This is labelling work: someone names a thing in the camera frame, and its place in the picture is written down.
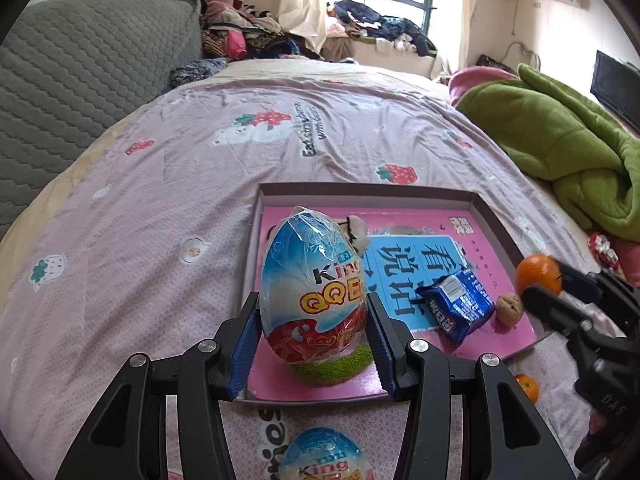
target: orange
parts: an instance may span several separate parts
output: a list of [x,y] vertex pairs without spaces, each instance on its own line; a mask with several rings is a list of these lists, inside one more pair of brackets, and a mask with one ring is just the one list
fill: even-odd
[[534,404],[538,402],[538,397],[540,396],[540,386],[536,380],[528,376],[527,374],[518,374],[516,375],[516,381],[520,387],[524,390],[524,393],[529,397],[529,400]]
[[562,291],[560,267],[551,256],[532,254],[518,264],[515,288],[519,296],[529,285],[542,285],[554,294]]

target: bed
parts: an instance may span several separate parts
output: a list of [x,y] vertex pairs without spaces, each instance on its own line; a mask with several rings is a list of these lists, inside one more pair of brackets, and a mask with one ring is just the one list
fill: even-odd
[[[586,235],[541,184],[417,75],[311,60],[251,60],[182,86],[104,132],[50,182],[0,243],[0,428],[35,480],[52,479],[122,363],[181,354],[238,310],[248,223],[261,182],[371,182],[414,168],[416,186],[478,192],[523,254],[585,272]],[[296,118],[317,115],[324,136]],[[188,237],[209,245],[180,260]],[[511,362],[536,377],[537,408],[572,462],[590,408],[559,335]],[[454,401],[449,477],[460,474]],[[391,479],[406,404],[370,402],[277,413],[286,439],[327,425],[355,439]],[[168,466],[180,474],[175,399]],[[239,479],[268,478],[274,413],[224,404]]]

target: sticker on bedsheet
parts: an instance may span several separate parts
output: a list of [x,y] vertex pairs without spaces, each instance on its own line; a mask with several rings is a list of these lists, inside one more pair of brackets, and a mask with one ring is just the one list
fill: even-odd
[[455,133],[450,132],[449,130],[447,130],[446,133],[447,133],[447,135],[449,137],[451,137],[451,139],[456,141],[457,145],[461,146],[462,148],[471,148],[471,149],[473,149],[473,146],[471,144],[466,142],[466,140],[460,139],[460,137],[458,137]]
[[293,117],[289,114],[275,110],[247,113],[236,117],[229,128],[216,131],[209,145],[216,147],[244,142],[275,142],[286,139],[295,131]]
[[318,154],[316,141],[326,139],[326,132],[320,112],[315,106],[305,101],[296,101],[293,103],[293,107],[296,113],[298,138],[300,139],[300,143],[302,143],[300,155],[304,157],[316,156]]
[[99,198],[106,197],[111,191],[111,186],[101,187],[98,191],[94,193],[94,200],[98,200]]
[[66,256],[64,254],[50,254],[42,258],[31,269],[29,281],[33,290],[38,292],[45,283],[58,279],[66,268]]
[[186,264],[192,264],[202,257],[210,245],[200,237],[187,238],[180,244],[180,259]]
[[127,156],[132,155],[135,152],[139,152],[140,150],[144,150],[149,146],[153,146],[155,143],[156,142],[153,139],[137,140],[124,151],[124,154]]
[[520,240],[523,242],[523,244],[529,246],[529,248],[532,249],[532,252],[549,254],[550,251],[546,246],[545,241],[533,229],[533,226],[528,219],[524,218],[524,216],[518,216],[516,218],[516,222],[518,224],[518,227],[522,229],[522,236]]
[[175,104],[178,104],[178,103],[183,103],[185,101],[188,101],[189,99],[194,97],[194,94],[189,89],[185,89],[185,90],[180,90],[180,91],[176,92],[172,96],[174,98],[170,99],[170,100],[168,100],[166,102],[168,105],[175,105]]
[[398,166],[397,164],[382,164],[376,168],[380,180],[386,180],[391,184],[406,186],[418,182],[418,174],[411,166]]
[[284,416],[277,408],[258,408],[261,443],[256,450],[258,458],[266,462],[263,471],[265,480],[279,478],[280,462],[289,447],[289,432]]

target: gray quilted cushion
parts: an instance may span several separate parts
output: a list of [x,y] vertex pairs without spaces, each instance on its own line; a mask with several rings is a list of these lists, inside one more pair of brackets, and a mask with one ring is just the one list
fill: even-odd
[[202,57],[199,0],[48,0],[0,46],[0,239],[103,133]]

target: pile of clothes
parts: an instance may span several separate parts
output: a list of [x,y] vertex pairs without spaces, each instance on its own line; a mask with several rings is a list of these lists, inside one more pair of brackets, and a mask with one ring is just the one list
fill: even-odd
[[226,59],[219,57],[216,59],[196,59],[182,65],[171,72],[170,85],[177,87],[195,81],[202,81],[211,77],[226,68]]
[[241,0],[204,0],[202,46],[206,57],[230,61],[300,56],[296,42],[288,38],[268,10],[258,12]]
[[355,56],[355,44],[362,36],[360,28],[354,23],[343,23],[329,13],[327,7],[326,40],[322,45],[320,56],[329,62],[341,62],[345,59],[353,59]]
[[[353,0],[341,0],[327,7],[329,38],[350,38],[351,40],[369,40],[376,44],[381,52],[409,50],[418,56],[435,57],[436,46],[427,38],[414,22],[406,18],[382,16],[365,4]],[[336,44],[330,41],[326,47]],[[343,40],[341,46],[347,48],[349,42]]]

